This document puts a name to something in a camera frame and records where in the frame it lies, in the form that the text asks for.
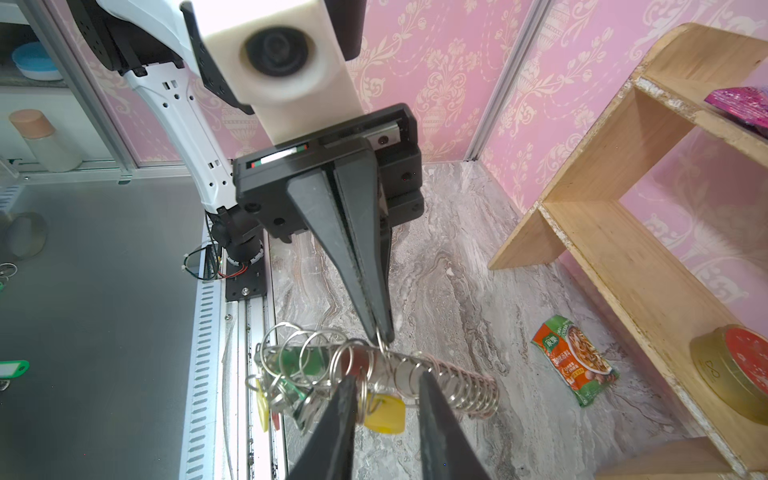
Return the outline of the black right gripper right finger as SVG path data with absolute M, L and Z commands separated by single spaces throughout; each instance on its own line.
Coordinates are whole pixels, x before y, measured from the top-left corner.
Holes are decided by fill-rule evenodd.
M 419 379 L 419 433 L 423 479 L 488 479 L 436 378 Z

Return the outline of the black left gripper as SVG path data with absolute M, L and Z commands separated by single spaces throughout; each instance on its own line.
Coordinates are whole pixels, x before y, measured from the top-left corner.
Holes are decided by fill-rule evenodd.
M 381 233 L 423 213 L 421 158 L 416 116 L 396 104 L 235 163 L 239 206 L 284 242 L 310 230 L 383 345 L 395 333 Z

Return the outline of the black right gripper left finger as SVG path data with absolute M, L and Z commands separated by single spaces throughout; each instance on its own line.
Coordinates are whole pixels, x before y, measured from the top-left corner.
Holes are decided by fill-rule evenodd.
M 348 375 L 336 388 L 287 479 L 350 479 L 357 416 L 357 380 L 355 376 Z

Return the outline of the yellow key tag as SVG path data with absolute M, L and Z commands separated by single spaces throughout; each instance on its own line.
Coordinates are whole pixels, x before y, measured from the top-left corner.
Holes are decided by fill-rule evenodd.
M 255 381 L 255 392 L 259 423 L 262 431 L 267 433 L 271 422 L 270 407 L 265 391 L 259 380 Z
M 398 397 L 375 394 L 366 410 L 363 425 L 379 434 L 401 434 L 406 426 L 406 405 Z

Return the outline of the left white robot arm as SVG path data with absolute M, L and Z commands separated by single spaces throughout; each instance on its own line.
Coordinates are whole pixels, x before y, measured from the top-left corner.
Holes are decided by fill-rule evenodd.
M 392 230 L 422 215 L 415 115 L 365 113 L 347 64 L 361 50 L 362 1 L 73 1 L 100 62 L 152 109 L 181 156 L 215 241 L 241 269 L 314 235 L 369 340 L 394 341 Z M 225 157 L 187 83 L 197 75 L 255 116 L 270 146 Z

